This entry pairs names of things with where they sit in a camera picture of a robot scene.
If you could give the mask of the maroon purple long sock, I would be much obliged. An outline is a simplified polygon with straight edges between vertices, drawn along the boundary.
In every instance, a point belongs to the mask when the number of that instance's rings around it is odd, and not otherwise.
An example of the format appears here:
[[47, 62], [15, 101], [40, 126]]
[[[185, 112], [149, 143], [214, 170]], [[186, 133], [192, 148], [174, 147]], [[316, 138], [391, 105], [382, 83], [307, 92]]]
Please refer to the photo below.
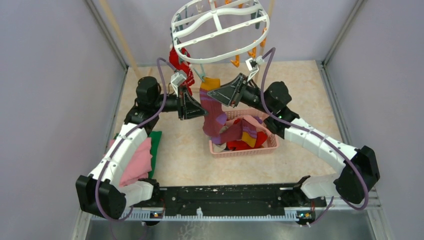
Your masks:
[[209, 137], [217, 137], [227, 121], [227, 115], [222, 110], [222, 104], [208, 95], [209, 91], [221, 87], [219, 78], [205, 77], [199, 87], [201, 106], [208, 112], [204, 116], [203, 132]]
[[222, 145], [239, 141], [253, 148], [257, 142], [257, 128], [260, 124], [261, 122], [256, 118], [237, 118], [231, 126], [219, 133], [218, 136], [211, 137], [211, 142]]

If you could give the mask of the teal clothespin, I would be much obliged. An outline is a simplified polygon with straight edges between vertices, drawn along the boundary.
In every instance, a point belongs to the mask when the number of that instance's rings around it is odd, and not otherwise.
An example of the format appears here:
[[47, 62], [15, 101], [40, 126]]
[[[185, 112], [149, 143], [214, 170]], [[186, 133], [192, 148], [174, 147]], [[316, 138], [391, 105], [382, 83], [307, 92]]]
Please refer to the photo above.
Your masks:
[[199, 79], [204, 82], [206, 80], [206, 72], [203, 64], [199, 64], [200, 70], [197, 70], [195, 66], [192, 66], [192, 70], [196, 73]]

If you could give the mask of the orange clothespin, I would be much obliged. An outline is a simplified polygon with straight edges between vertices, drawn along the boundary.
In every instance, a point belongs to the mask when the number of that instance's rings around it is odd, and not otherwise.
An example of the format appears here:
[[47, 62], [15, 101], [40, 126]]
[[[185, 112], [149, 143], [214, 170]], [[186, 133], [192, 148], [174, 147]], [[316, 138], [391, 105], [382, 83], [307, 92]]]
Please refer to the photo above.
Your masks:
[[232, 63], [232, 65], [234, 67], [239, 68], [240, 67], [240, 55], [236, 54], [234, 56], [234, 59], [231, 59], [230, 62]]
[[247, 52], [247, 54], [248, 54], [251, 58], [256, 59], [256, 56], [257, 56], [257, 44], [255, 44], [255, 46], [254, 46], [251, 50], [249, 50], [249, 51]]

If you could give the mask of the red patterned sock pair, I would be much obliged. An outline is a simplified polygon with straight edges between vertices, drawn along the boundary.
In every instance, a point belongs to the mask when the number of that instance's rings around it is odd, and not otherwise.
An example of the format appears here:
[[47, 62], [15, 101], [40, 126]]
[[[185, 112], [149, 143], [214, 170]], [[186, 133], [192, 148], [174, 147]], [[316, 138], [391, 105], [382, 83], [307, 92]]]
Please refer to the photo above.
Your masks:
[[168, 61], [179, 71], [183, 71], [186, 74], [186, 80], [182, 83], [183, 86], [187, 87], [189, 94], [192, 96], [193, 92], [191, 86], [195, 83], [193, 72], [190, 68], [190, 63], [180, 58], [177, 54], [175, 47], [171, 44], [168, 56]]

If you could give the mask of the white plastic clip hanger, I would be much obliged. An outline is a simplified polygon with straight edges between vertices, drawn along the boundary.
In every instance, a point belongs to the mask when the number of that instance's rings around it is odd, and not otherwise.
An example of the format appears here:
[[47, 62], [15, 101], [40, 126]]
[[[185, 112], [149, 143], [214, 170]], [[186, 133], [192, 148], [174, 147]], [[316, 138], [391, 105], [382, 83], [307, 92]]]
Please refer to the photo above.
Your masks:
[[256, 54], [266, 44], [271, 17], [258, 0], [191, 0], [170, 22], [172, 45], [181, 59], [209, 64]]

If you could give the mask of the pink plastic basket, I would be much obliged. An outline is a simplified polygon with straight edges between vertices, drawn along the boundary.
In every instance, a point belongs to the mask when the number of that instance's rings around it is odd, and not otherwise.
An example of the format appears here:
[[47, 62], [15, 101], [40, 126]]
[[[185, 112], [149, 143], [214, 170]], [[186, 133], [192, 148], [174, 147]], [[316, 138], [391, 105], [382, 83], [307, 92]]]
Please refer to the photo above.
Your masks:
[[[225, 111], [225, 113], [227, 115], [227, 124], [229, 126], [232, 125], [236, 119], [240, 119], [245, 116], [250, 116], [249, 120], [258, 117], [261, 121], [264, 121], [268, 117], [266, 113], [253, 108], [230, 110]], [[257, 147], [250, 147], [247, 143], [241, 140], [231, 141], [230, 144], [226, 143], [224, 146], [222, 144], [216, 145], [209, 140], [209, 151], [214, 158], [230, 158], [273, 153], [280, 146], [277, 136], [266, 130], [264, 122], [262, 122], [261, 127], [257, 127], [256, 129], [259, 131], [258, 138], [261, 143]]]

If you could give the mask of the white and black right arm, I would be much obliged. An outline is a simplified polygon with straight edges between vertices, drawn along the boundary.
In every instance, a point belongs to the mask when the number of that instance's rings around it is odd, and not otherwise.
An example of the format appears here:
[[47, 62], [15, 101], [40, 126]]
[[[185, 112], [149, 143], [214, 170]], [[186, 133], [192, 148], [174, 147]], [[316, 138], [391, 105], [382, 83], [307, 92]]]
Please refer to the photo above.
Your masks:
[[276, 81], [263, 89], [248, 83], [241, 73], [206, 94], [224, 106], [243, 103], [268, 114], [264, 124], [272, 134], [303, 147], [333, 168], [333, 174], [300, 180], [299, 189], [293, 192], [297, 205], [307, 206], [320, 197], [340, 197], [355, 209], [366, 207], [369, 192], [380, 179], [375, 151], [366, 145], [357, 148], [345, 144], [307, 123], [287, 106], [292, 97], [284, 82]]

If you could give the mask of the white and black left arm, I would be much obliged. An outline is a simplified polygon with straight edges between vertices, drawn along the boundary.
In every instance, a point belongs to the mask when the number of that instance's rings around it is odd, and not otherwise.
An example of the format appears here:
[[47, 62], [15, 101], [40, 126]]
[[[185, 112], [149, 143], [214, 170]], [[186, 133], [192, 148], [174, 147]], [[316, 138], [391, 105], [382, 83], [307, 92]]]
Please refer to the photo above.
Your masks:
[[166, 93], [166, 85], [146, 76], [138, 81], [136, 98], [126, 114], [115, 141], [99, 164], [87, 175], [76, 180], [80, 209], [86, 213], [118, 221], [126, 208], [144, 202], [154, 207], [160, 202], [159, 184], [147, 173], [137, 172], [136, 151], [149, 142], [149, 135], [161, 112], [177, 112], [180, 120], [207, 115], [207, 111], [183, 85], [184, 73], [170, 78], [173, 94]]

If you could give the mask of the green cloth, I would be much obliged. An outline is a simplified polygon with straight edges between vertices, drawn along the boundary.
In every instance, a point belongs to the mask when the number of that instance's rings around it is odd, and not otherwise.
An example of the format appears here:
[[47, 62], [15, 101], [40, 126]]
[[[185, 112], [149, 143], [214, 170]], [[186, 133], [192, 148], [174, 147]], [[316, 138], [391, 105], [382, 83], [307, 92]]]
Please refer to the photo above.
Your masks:
[[162, 131], [152, 131], [149, 135], [148, 138], [151, 138], [151, 154], [152, 154], [152, 160], [151, 160], [151, 164], [152, 164], [152, 172], [150, 173], [151, 177], [148, 179], [152, 179], [154, 172], [155, 172], [155, 167], [156, 167], [156, 160], [157, 160], [157, 156], [158, 156], [158, 150], [159, 150], [159, 145], [161, 142], [161, 138], [162, 138]]

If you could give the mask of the pink cloth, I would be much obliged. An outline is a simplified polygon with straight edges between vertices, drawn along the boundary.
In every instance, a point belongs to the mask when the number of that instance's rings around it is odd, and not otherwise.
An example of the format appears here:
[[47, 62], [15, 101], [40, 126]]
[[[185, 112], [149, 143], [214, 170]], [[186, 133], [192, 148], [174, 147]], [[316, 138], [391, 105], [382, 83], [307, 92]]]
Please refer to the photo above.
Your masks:
[[128, 165], [122, 174], [119, 181], [119, 186], [124, 187], [134, 184], [140, 179], [148, 179], [151, 177], [152, 172], [152, 158], [151, 154], [152, 139], [148, 137], [134, 152]]

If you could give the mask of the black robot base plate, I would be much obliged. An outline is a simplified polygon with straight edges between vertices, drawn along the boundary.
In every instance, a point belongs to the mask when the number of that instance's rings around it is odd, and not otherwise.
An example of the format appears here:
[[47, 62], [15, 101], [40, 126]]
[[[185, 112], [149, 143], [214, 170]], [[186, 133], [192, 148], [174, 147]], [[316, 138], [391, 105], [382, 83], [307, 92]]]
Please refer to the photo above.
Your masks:
[[266, 206], [326, 207], [323, 197], [309, 199], [297, 183], [162, 186], [136, 208], [171, 207], [194, 203], [265, 203]]

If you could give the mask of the wooden drying rack frame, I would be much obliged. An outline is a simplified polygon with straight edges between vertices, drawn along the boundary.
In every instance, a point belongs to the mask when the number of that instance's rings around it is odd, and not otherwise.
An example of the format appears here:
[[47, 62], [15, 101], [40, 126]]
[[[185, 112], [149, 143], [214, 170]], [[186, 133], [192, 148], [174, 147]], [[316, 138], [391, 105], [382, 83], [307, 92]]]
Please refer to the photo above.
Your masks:
[[[138, 67], [154, 64], [172, 44], [171, 20], [191, 0], [97, 0], [107, 29], [111, 32], [124, 62], [141, 76]], [[258, 48], [262, 56], [265, 45]], [[248, 54], [242, 54], [240, 63]]]

